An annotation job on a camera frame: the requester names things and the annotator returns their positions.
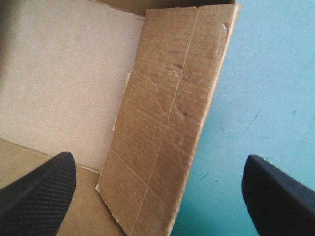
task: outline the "white cardboard wall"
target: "white cardboard wall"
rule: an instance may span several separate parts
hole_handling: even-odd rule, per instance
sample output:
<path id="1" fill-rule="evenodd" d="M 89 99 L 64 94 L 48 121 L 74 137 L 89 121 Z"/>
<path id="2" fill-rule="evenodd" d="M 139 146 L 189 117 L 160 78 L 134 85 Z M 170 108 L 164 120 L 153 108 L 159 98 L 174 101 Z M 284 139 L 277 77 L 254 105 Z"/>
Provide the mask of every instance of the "white cardboard wall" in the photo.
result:
<path id="1" fill-rule="evenodd" d="M 88 0 L 19 0 L 0 55 L 0 137 L 100 169 L 144 18 Z"/>

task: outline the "scuff mark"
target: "scuff mark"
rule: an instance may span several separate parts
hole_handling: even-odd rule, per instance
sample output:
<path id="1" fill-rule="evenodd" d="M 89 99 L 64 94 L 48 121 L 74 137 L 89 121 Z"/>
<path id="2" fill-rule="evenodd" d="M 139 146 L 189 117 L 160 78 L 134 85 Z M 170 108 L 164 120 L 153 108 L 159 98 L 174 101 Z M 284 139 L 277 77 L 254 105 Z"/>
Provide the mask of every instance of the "scuff mark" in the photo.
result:
<path id="1" fill-rule="evenodd" d="M 205 177 L 207 177 L 207 175 L 208 175 L 210 172 L 211 172 L 211 170 L 209 170 L 209 171 L 199 180 L 198 184 L 200 184 L 201 181 L 202 181 Z"/>
<path id="2" fill-rule="evenodd" d="M 247 126 L 247 128 L 246 128 L 245 131 L 244 131 L 244 133 L 242 134 L 242 137 L 246 134 L 247 130 L 251 127 L 251 125 L 254 123 L 254 121 L 256 120 L 256 118 L 259 116 L 260 111 L 261 111 L 262 107 L 265 105 L 265 103 L 266 103 L 266 102 L 264 102 L 264 103 L 260 106 L 260 108 L 259 108 L 257 114 L 255 115 L 255 117 L 252 119 L 252 121 L 251 121 L 251 123 L 249 124 L 249 126 Z"/>

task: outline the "box floor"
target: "box floor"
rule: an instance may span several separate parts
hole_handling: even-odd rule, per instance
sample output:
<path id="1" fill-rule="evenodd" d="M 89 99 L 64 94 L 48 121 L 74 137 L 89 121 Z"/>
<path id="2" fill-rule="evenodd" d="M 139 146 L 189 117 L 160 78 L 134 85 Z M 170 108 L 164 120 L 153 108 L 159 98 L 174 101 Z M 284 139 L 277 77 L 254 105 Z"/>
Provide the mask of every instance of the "box floor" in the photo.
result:
<path id="1" fill-rule="evenodd" d="M 0 188 L 32 171 L 50 156 L 0 138 Z M 77 185 L 58 236 L 124 236 L 120 226 L 94 190 L 99 174 L 77 165 Z"/>

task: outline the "crease line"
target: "crease line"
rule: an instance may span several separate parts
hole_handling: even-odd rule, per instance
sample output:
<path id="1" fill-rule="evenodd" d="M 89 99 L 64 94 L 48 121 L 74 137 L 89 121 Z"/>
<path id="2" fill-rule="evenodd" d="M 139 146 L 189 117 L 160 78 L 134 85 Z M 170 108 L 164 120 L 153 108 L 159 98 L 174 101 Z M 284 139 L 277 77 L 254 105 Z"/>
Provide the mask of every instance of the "crease line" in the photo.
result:
<path id="1" fill-rule="evenodd" d="M 175 93 L 174 93 L 174 98 L 173 98 L 173 102 L 172 102 L 172 105 L 171 105 L 171 109 L 169 110 L 169 113 L 168 113 L 168 116 L 167 116 L 167 124 L 169 124 L 169 117 L 170 117 L 171 112 L 173 110 L 173 106 L 174 106 L 174 103 L 175 103 L 175 98 L 176 98 L 176 95 L 177 95 L 177 90 L 178 90 L 179 84 L 180 84 L 180 82 L 182 80 L 182 77 L 183 77 L 183 71 L 184 71 L 184 67 L 186 65 L 186 59 L 187 59 L 188 51 L 189 51 L 189 48 L 190 48 L 192 36 L 193 36 L 193 34 L 195 32 L 195 29 L 196 29 L 197 21 L 198 21 L 198 18 L 199 18 L 199 13 L 200 13 L 200 8 L 198 8 L 197 15 L 196 15 L 196 20 L 195 20 L 195 23 L 193 25 L 193 28 L 192 28 L 192 31 L 191 31 L 191 35 L 190 35 L 190 38 L 189 38 L 189 42 L 188 42 L 187 50 L 186 50 L 186 53 L 185 53 L 182 70 L 181 70 L 181 77 L 179 78 L 178 83 L 176 85 L 176 89 L 175 89 Z"/>

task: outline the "light blue floor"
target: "light blue floor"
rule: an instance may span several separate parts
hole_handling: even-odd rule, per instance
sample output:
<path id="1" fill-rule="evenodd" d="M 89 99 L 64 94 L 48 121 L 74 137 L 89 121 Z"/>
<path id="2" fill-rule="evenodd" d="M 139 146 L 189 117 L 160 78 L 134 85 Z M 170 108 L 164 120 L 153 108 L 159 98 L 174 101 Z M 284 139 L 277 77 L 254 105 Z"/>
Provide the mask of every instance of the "light blue floor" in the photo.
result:
<path id="1" fill-rule="evenodd" d="M 172 236 L 257 236 L 241 194 L 250 153 L 315 189 L 315 0 L 239 2 Z"/>

